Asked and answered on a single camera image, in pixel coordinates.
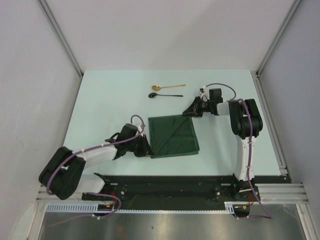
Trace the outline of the dark green cloth napkin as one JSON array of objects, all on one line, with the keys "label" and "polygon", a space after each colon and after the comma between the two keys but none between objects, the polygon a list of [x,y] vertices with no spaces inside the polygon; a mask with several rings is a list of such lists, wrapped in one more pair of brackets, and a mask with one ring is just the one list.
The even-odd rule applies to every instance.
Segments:
[{"label": "dark green cloth napkin", "polygon": [[148,118],[153,159],[197,155],[199,142],[189,116],[169,115]]}]

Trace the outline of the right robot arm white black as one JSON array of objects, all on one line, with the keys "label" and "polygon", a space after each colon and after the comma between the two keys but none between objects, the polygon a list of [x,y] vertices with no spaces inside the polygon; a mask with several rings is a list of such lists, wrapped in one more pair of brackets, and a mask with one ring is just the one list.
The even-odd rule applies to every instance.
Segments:
[{"label": "right robot arm white black", "polygon": [[205,89],[195,97],[191,105],[183,111],[184,116],[197,117],[203,113],[214,116],[229,116],[232,133],[236,137],[237,158],[235,171],[232,175],[230,191],[232,199],[258,199],[255,190],[255,174],[253,170],[253,153],[257,137],[263,129],[263,120],[254,99],[223,100],[222,90],[212,88],[206,96]]}]

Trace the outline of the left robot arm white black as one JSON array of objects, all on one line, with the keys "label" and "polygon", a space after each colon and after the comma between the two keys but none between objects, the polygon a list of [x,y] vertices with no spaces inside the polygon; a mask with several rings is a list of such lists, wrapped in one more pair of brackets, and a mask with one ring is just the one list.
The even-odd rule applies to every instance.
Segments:
[{"label": "left robot arm white black", "polygon": [[105,143],[73,152],[62,146],[56,150],[38,177],[49,195],[66,200],[74,192],[93,192],[100,200],[110,196],[111,188],[97,174],[83,174],[85,169],[107,161],[114,161],[131,152],[135,157],[150,157],[154,153],[143,133],[144,123],[125,124]]}]

